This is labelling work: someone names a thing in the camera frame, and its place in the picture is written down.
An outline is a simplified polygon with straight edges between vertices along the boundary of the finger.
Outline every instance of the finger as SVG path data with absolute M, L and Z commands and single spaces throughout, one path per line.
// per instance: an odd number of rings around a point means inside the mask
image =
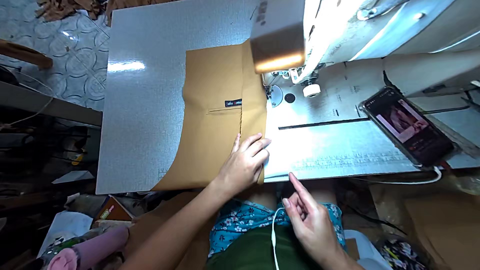
M 308 190 L 300 183 L 300 181 L 295 175 L 293 175 L 292 172 L 288 174 L 288 178 L 290 179 L 290 182 L 292 182 L 295 190 L 298 192 L 300 200 L 302 200 L 304 203 L 305 209 L 309 213 L 312 213 L 312 211 L 316 209 L 318 203 L 315 201 L 315 199 L 313 199 L 310 192 L 308 192 Z
M 262 150 L 263 148 L 267 147 L 267 145 L 269 145 L 270 143 L 272 142 L 272 140 L 270 139 L 260 139 L 254 143 L 252 143 L 252 145 L 250 145 L 247 150 L 245 150 L 245 154 L 247 154 L 249 157 L 253 157 L 255 156 L 258 152 L 260 152 L 260 150 Z
M 290 202 L 293 202 L 295 205 L 299 205 L 300 207 L 304 207 L 303 202 L 301 201 L 298 192 L 294 192 L 290 198 L 288 198 Z
M 240 147 L 240 133 L 237 134 L 235 137 L 235 141 L 233 142 L 232 153 L 237 152 Z
M 283 198 L 282 202 L 283 206 L 285 207 L 285 211 L 292 222 L 293 230 L 295 231 L 295 234 L 297 234 L 297 232 L 303 229 L 303 221 L 293 204 L 290 203 L 289 199 Z
M 257 133 L 255 135 L 252 135 L 248 138 L 246 138 L 242 144 L 240 144 L 240 147 L 239 147 L 239 151 L 240 152 L 243 152 L 245 150 L 248 149 L 248 147 L 254 143 L 255 141 L 257 141 L 258 139 L 260 139 L 262 137 L 262 134 L 261 133 Z
M 262 172 L 263 167 L 264 167 L 264 165 L 262 164 L 260 167 L 257 168 L 255 173 L 253 174 L 253 181 L 254 182 L 258 182 L 258 178 L 260 177 L 260 173 Z
M 255 164 L 255 167 L 262 165 L 270 156 L 270 152 L 267 149 L 262 149 L 258 152 L 253 158 L 252 161 Z

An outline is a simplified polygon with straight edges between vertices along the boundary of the charging cable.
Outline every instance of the charging cable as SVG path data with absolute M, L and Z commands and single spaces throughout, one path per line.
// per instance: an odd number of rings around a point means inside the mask
M 278 211 L 285 209 L 285 208 L 279 208 L 275 211 L 275 214 L 273 215 L 273 221 L 272 221 L 272 246 L 273 246 L 273 258 L 275 260 L 275 269 L 278 269 L 278 261 L 276 260 L 276 251 L 275 251 L 275 246 L 276 246 L 276 236 L 275 236 L 275 219 Z
M 435 178 L 427 181 L 420 181 L 420 182 L 384 182 L 384 181 L 375 181 L 375 180 L 358 178 L 358 177 L 350 177 L 350 178 L 363 180 L 371 183 L 378 183 L 378 184 L 430 184 L 430 183 L 437 182 L 442 177 L 442 172 L 440 171 L 440 168 L 438 168 L 438 166 L 434 166 L 433 170 L 437 173 L 437 176 Z

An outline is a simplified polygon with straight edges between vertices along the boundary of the left hand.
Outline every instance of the left hand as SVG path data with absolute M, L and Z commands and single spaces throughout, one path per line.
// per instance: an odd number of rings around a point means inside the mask
M 230 156 L 212 181 L 229 198 L 258 181 L 263 163 L 270 155 L 264 148 L 271 142 L 270 139 L 261 138 L 262 134 L 258 133 L 240 145 L 240 134 L 237 134 Z

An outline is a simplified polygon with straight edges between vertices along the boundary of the floor tile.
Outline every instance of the floor tile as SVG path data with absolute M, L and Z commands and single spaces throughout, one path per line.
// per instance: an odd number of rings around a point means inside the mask
M 38 91 L 69 102 L 103 110 L 110 27 L 105 15 L 92 21 L 82 13 L 60 21 L 36 18 L 35 0 L 0 0 L 0 38 L 33 48 L 53 60 L 53 67 L 37 66 L 0 55 L 0 63 L 21 67 L 18 80 Z

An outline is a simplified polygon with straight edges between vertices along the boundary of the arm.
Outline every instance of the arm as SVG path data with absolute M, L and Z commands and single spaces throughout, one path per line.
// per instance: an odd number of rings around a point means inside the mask
M 283 205 L 305 251 L 325 270 L 364 270 L 336 240 L 327 208 L 319 205 L 292 173 L 288 177 L 296 192 L 284 198 Z
M 228 200 L 257 182 L 269 139 L 256 134 L 239 144 L 235 139 L 232 153 L 218 176 L 190 203 L 161 226 L 121 267 L 133 269 L 174 269 L 200 228 Z

